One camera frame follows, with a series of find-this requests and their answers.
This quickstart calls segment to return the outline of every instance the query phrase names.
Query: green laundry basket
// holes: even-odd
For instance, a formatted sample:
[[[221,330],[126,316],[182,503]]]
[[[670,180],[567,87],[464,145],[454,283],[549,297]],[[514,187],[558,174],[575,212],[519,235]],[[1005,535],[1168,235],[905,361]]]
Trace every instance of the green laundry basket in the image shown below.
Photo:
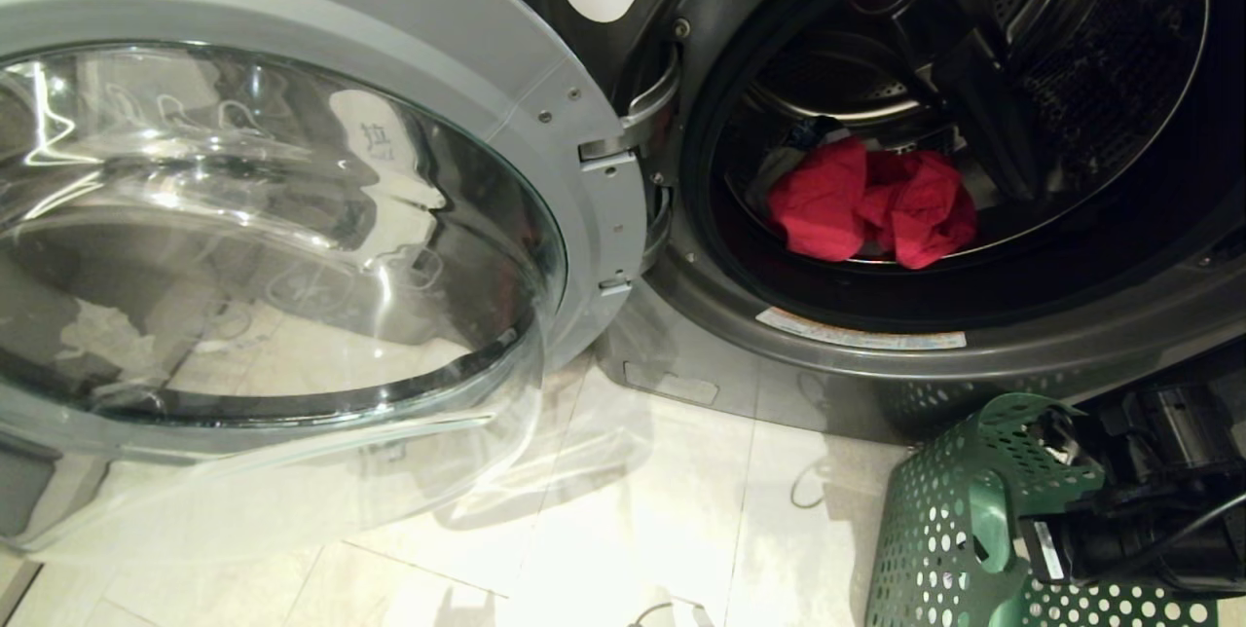
[[[1017,519],[1062,512],[1103,476],[1057,462],[1024,428],[1050,406],[1008,394],[891,475],[866,627],[1215,627],[1214,602],[1103,583],[1045,586],[1013,551]]]

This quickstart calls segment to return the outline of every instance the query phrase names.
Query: red cloth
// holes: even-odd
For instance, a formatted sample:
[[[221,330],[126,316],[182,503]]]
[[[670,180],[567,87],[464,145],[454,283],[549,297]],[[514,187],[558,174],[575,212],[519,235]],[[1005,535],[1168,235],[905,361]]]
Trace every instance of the red cloth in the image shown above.
[[[973,241],[978,214],[961,173],[934,152],[867,153],[858,138],[822,145],[775,182],[770,214],[787,249],[844,262],[868,241],[921,269]]]

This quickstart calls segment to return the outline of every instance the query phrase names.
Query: laundry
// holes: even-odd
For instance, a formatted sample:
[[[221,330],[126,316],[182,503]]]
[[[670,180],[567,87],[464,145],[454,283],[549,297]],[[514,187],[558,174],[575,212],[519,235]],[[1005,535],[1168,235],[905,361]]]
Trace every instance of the laundry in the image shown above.
[[[832,128],[811,121],[796,137]],[[942,153],[870,152],[862,140],[834,130],[820,137],[792,162],[789,131],[782,152],[768,153],[749,188],[753,196],[765,192],[765,216],[785,234],[789,251],[844,262],[872,243],[903,267],[921,269],[973,241],[977,211],[959,171]]]

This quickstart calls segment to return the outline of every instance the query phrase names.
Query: front-loading washing machine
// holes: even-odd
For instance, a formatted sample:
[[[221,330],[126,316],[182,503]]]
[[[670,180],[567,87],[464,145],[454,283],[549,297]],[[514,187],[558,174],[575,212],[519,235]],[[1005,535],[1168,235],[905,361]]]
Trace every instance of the front-loading washing machine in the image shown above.
[[[667,242],[597,348],[618,383],[906,441],[1246,332],[1242,0],[527,1],[621,112],[679,72],[640,161]],[[748,193],[824,116],[952,157],[977,239],[922,270],[786,251]]]
[[[890,440],[1202,352],[1242,330],[1241,29],[1241,0],[0,0],[0,537],[179,561],[407,516],[510,464],[611,322],[621,380]],[[1091,77],[1033,91],[1063,46]],[[1136,122],[1087,121],[1100,77]],[[810,116],[964,153],[994,232],[921,273],[787,254],[738,189]]]

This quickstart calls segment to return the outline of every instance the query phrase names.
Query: white tile floor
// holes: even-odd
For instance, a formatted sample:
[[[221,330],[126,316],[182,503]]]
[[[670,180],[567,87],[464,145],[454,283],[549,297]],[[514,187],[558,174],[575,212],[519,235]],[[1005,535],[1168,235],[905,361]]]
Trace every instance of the white tile floor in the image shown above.
[[[622,389],[581,358],[523,459],[450,507],[249,565],[46,566],[7,627],[628,627],[667,601],[644,627],[847,627],[903,455]]]

